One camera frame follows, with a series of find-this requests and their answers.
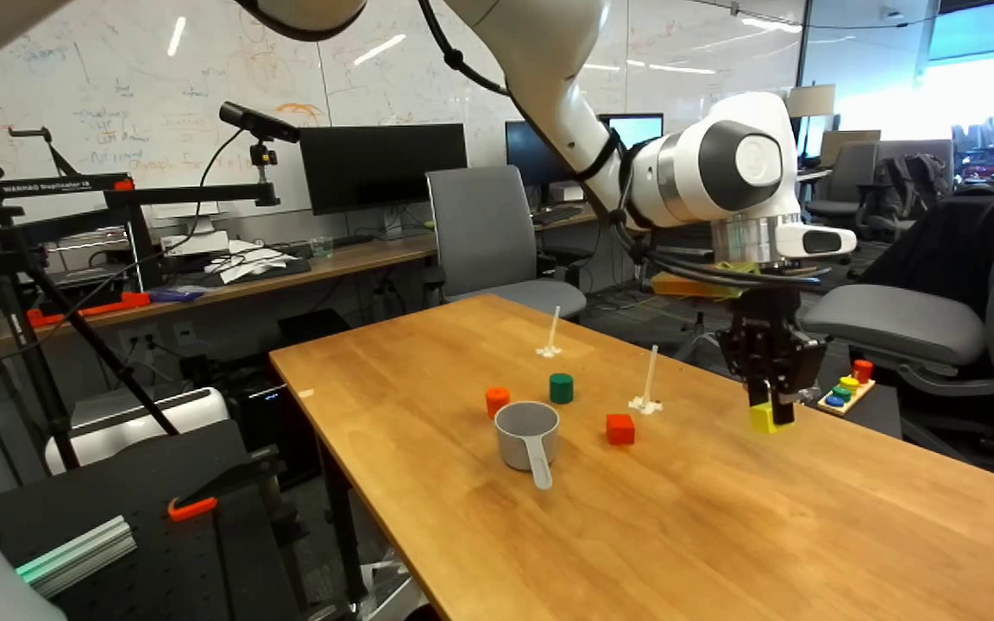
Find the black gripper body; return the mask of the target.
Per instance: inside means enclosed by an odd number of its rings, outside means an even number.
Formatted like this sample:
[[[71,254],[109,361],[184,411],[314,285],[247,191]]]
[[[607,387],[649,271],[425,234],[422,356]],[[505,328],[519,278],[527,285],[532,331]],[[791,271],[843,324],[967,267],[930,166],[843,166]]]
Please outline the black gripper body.
[[[743,385],[758,372],[768,381],[768,398],[813,387],[825,344],[792,324],[797,306],[800,295],[788,287],[757,287],[728,305],[730,324],[719,344]]]

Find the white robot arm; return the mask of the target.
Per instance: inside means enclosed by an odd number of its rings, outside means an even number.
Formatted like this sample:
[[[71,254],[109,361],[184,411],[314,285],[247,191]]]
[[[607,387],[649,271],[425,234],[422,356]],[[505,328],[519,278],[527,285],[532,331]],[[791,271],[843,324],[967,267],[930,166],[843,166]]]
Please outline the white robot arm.
[[[735,290],[722,356],[757,423],[788,428],[822,362],[822,344],[792,324],[812,278],[791,267],[859,249],[850,227],[803,217],[788,104],[735,93],[684,131],[666,121],[649,131],[644,113],[597,113],[578,88],[612,0],[445,0],[500,81],[448,47],[430,0],[417,9],[445,67],[513,104],[630,259]]]

